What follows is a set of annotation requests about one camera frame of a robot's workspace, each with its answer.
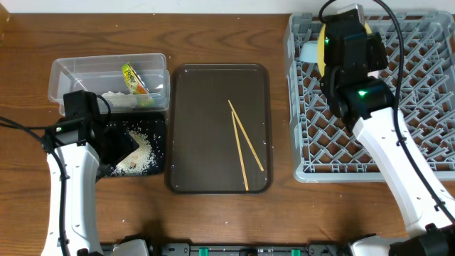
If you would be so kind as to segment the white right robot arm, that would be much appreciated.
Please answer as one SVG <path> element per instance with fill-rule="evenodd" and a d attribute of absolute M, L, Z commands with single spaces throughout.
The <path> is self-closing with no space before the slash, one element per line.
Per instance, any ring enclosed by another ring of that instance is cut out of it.
<path fill-rule="evenodd" d="M 379 33 L 360 6 L 318 19 L 321 90 L 332 114 L 368 151 L 399 206 L 406 240 L 370 235 L 348 243 L 349 255 L 453 255 L 454 198 L 411 138 L 399 110 L 400 86 L 390 90 L 373 71 L 388 66 Z"/>

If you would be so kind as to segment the wooden chopstick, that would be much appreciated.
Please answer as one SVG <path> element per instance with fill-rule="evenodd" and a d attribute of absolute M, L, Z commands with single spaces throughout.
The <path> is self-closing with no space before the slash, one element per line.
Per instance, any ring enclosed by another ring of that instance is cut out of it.
<path fill-rule="evenodd" d="M 264 167 L 263 167 L 262 162 L 260 161 L 260 159 L 259 159 L 259 157 L 257 155 L 257 152 L 255 151 L 255 148 L 252 145 L 252 142 L 251 142 L 251 140 L 250 140 L 250 138 L 249 138 L 249 136 L 248 136 L 248 134 L 246 132 L 246 129 L 244 128 L 244 126 L 243 126 L 239 116 L 237 115 L 236 110 L 235 110 L 235 108 L 234 108 L 234 106 L 233 106 L 233 104 L 231 103 L 230 100 L 228 100 L 228 104 L 229 104 L 229 106 L 230 106 L 230 108 L 232 110 L 232 113 L 234 115 L 235 122 L 238 124 L 238 126 L 239 126 L 239 128 L 240 128 L 240 130 L 241 130 L 241 132 L 242 132 L 242 134 L 243 134 L 243 136 L 244 136 L 244 138 L 245 138 L 245 140 L 246 140 L 246 142 L 248 144 L 248 147 L 250 148 L 250 151 L 252 152 L 253 157 L 255 158 L 255 161 L 257 162 L 257 165 L 258 165 L 260 171 L 263 172 L 264 171 Z"/>
<path fill-rule="evenodd" d="M 233 129 L 234 129 L 234 134 L 235 134 L 235 141 L 236 141 L 236 145 L 237 145 L 237 152 L 238 152 L 238 156 L 239 156 L 239 160 L 240 160 L 240 166 L 241 166 L 241 171 L 242 171 L 243 183 L 244 183 L 244 186 L 245 186 L 245 190 L 249 191 L 249 184 L 248 184 L 248 181 L 247 181 L 245 163 L 244 163 L 244 159 L 243 159 L 243 155 L 242 155 L 242 149 L 241 149 L 241 145 L 240 145 L 240 138 L 239 138 L 239 134 L 238 134 L 238 130 L 237 130 L 237 124 L 236 124 L 235 115 L 234 115 L 233 111 L 231 111 L 231 116 L 232 116 L 232 125 L 233 125 Z"/>

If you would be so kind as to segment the white tissue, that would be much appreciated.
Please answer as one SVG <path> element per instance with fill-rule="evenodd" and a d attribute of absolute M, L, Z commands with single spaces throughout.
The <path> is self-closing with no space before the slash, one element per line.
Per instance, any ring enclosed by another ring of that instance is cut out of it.
<path fill-rule="evenodd" d="M 137 99 L 133 95 L 126 95 L 122 92 L 108 91 L 102 94 L 102 97 L 108 101 L 113 108 L 135 108 Z"/>

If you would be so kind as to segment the pile of white rice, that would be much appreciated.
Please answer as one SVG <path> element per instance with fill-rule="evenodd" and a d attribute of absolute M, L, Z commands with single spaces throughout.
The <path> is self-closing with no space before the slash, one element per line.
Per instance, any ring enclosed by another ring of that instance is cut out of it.
<path fill-rule="evenodd" d="M 115 167 L 110 167 L 108 175 L 151 176 L 161 173 L 165 157 L 163 133 L 135 124 L 128 127 L 127 132 L 139 147 Z"/>

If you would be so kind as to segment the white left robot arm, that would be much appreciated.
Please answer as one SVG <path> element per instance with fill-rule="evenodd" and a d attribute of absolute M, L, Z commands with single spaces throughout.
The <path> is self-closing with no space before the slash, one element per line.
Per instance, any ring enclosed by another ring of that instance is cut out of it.
<path fill-rule="evenodd" d="M 102 255 L 95 184 L 101 165 L 116 166 L 138 149 L 122 127 L 100 112 L 102 97 L 79 90 L 63 96 L 65 116 L 45 128 L 50 215 L 43 255 Z"/>

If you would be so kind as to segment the light blue bowl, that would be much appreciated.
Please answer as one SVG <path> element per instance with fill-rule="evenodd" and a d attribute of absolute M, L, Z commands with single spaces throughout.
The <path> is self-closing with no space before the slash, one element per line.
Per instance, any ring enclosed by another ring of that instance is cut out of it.
<path fill-rule="evenodd" d="M 303 63 L 317 63 L 318 41 L 308 41 L 304 43 L 299 53 L 299 60 Z"/>

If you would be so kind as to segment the yellow plate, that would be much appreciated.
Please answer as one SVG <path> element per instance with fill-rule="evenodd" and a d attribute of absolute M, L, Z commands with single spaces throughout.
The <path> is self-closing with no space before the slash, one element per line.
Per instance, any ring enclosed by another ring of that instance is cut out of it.
<path fill-rule="evenodd" d="M 327 21 L 318 38 L 318 66 L 322 76 L 340 68 L 347 76 L 370 72 L 368 41 L 372 33 L 358 19 Z"/>

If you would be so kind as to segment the green pandan cake wrapper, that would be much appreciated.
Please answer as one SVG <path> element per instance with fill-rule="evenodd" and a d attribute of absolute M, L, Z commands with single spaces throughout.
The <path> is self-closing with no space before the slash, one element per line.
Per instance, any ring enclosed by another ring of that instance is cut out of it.
<path fill-rule="evenodd" d="M 130 63 L 122 65 L 122 73 L 130 93 L 137 97 L 137 104 L 140 107 L 151 107 L 154 104 L 154 99 L 150 96 L 149 90 Z"/>

